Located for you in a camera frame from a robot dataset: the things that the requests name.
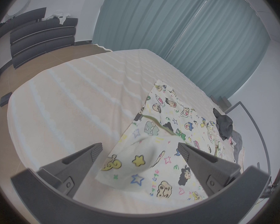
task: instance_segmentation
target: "black box on floor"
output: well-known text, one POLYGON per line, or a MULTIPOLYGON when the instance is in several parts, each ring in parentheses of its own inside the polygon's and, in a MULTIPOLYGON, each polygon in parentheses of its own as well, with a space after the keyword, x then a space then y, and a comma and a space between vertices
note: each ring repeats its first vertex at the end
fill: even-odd
POLYGON ((8 101, 9 101, 9 98, 10 98, 11 94, 12 94, 12 92, 9 92, 8 94, 6 94, 6 95, 1 97, 1 99, 0 99, 0 107, 8 104, 8 101))

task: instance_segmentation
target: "bed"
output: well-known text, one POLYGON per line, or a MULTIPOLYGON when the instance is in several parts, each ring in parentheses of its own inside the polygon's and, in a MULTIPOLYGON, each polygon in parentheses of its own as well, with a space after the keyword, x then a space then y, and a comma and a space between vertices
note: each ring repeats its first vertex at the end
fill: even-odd
POLYGON ((37 171, 101 142, 103 154, 74 199, 125 213, 156 213, 186 206, 154 206, 136 193, 108 188, 93 178, 158 79, 174 87, 179 99, 205 118, 214 119, 214 107, 223 114, 185 75, 149 50, 92 55, 42 71, 12 94, 7 120, 19 158, 25 167, 37 171))

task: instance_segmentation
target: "curtain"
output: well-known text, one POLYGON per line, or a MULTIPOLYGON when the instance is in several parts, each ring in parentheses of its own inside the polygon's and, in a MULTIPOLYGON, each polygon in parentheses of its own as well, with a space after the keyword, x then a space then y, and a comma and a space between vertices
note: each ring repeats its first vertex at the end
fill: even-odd
POLYGON ((245 0, 208 0, 168 55, 208 96, 229 98, 252 75, 269 35, 245 0))
POLYGON ((105 0, 93 44, 145 48, 166 58, 206 0, 105 0))

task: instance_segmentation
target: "tile floor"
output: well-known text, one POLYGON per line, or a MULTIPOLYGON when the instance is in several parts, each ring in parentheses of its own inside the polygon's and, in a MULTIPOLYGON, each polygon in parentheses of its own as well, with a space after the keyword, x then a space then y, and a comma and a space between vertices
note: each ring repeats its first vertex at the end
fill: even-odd
MULTIPOLYGON (((14 69, 10 66, 0 76, 0 98, 8 92, 14 92, 19 86, 33 78, 45 69, 62 64, 64 62, 106 52, 103 48, 88 44, 61 48, 43 54, 33 60, 14 69)), ((13 143, 11 141, 7 126, 7 107, 0 107, 0 191, 26 220, 30 223, 38 223, 37 220, 26 209, 16 194, 10 177, 25 169, 20 161, 13 143)))

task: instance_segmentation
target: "cartoon print fabric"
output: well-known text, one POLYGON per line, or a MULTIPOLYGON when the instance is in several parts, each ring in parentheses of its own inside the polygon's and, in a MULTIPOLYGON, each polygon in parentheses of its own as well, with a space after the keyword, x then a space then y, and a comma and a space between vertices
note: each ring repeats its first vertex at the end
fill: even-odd
POLYGON ((96 179, 122 191, 142 191, 150 202, 201 201, 207 195, 177 150, 179 142, 233 161, 225 153, 215 122, 180 102, 173 88, 157 81, 96 179))

